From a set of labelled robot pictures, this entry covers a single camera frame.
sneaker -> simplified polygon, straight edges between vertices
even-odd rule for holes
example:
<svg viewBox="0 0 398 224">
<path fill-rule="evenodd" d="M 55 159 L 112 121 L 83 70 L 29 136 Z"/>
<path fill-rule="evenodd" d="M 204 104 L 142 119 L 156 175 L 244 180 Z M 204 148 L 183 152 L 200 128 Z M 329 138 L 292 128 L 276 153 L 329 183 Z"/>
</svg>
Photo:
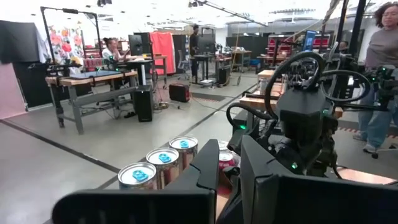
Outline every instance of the sneaker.
<svg viewBox="0 0 398 224">
<path fill-rule="evenodd" d="M 367 152 L 367 153 L 375 153 L 376 152 L 376 148 L 371 146 L 370 144 L 366 144 L 365 147 L 363 147 L 363 151 Z"/>
<path fill-rule="evenodd" d="M 354 134 L 353 139 L 359 140 L 359 141 L 366 141 L 366 139 L 364 139 L 361 134 Z"/>
</svg>

woman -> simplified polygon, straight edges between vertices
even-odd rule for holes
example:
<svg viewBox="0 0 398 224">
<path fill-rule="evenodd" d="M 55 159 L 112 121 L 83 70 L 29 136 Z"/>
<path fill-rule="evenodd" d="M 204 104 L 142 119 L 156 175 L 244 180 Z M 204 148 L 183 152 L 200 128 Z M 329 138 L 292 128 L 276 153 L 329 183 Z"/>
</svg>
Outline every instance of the woman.
<svg viewBox="0 0 398 224">
<path fill-rule="evenodd" d="M 118 50 L 118 41 L 115 38 L 104 38 L 103 39 L 106 48 L 102 51 L 102 57 L 105 59 L 109 59 L 110 56 L 113 56 L 113 59 L 115 60 L 125 60 L 127 54 L 130 52 L 130 49 L 123 54 L 123 56 L 120 56 L 119 50 Z"/>
<path fill-rule="evenodd" d="M 381 65 L 395 65 L 398 68 L 398 3 L 386 3 L 375 13 L 376 25 L 381 30 L 375 32 L 366 52 L 366 67 L 377 68 Z M 361 100 L 363 105 L 375 103 L 375 92 L 371 92 Z M 385 138 L 391 120 L 398 125 L 398 97 L 389 102 L 389 111 L 359 112 L 359 131 L 354 138 L 367 141 L 365 152 L 375 152 Z"/>
</svg>

gray shirt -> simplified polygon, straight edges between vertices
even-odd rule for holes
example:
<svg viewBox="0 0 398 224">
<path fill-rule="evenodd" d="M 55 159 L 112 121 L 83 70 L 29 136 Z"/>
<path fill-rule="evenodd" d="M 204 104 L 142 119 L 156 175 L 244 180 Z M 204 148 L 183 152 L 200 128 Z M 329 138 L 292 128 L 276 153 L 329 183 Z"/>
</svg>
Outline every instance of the gray shirt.
<svg viewBox="0 0 398 224">
<path fill-rule="evenodd" d="M 382 29 L 372 35 L 366 52 L 366 67 L 376 68 L 380 65 L 398 67 L 398 29 Z"/>
</svg>

man standing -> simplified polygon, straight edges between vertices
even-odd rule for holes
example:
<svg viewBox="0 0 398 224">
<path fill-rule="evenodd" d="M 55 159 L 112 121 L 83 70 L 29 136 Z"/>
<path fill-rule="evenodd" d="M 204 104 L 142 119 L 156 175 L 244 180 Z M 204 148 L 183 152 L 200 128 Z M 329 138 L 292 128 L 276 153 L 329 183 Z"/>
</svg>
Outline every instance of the man standing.
<svg viewBox="0 0 398 224">
<path fill-rule="evenodd" d="M 338 50 L 342 54 L 348 54 L 348 41 L 341 41 Z"/>
<path fill-rule="evenodd" d="M 193 34 L 189 37 L 189 54 L 191 57 L 193 57 L 198 52 L 198 32 L 199 32 L 199 26 L 194 25 Z M 191 62 L 192 62 L 191 64 L 192 76 L 197 77 L 198 62 L 195 59 L 193 59 Z"/>
</svg>

can lid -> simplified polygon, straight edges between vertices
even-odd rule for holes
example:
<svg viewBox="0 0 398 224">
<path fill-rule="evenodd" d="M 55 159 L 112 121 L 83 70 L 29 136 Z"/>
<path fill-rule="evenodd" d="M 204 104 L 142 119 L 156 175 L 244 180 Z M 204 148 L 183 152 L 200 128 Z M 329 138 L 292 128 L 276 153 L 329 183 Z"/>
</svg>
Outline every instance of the can lid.
<svg viewBox="0 0 398 224">
<path fill-rule="evenodd" d="M 175 149 L 160 148 L 148 152 L 147 161 L 154 165 L 170 164 L 178 159 L 178 152 Z"/>
<path fill-rule="evenodd" d="M 230 152 L 221 151 L 218 159 L 219 161 L 230 161 L 233 159 L 233 155 Z"/>
<path fill-rule="evenodd" d="M 139 185 L 151 180 L 156 175 L 154 165 L 147 162 L 137 162 L 121 169 L 118 174 L 120 182 L 129 185 Z"/>
<path fill-rule="evenodd" d="M 172 139 L 169 145 L 174 149 L 188 149 L 198 145 L 198 140 L 190 136 L 181 136 Z"/>
</svg>

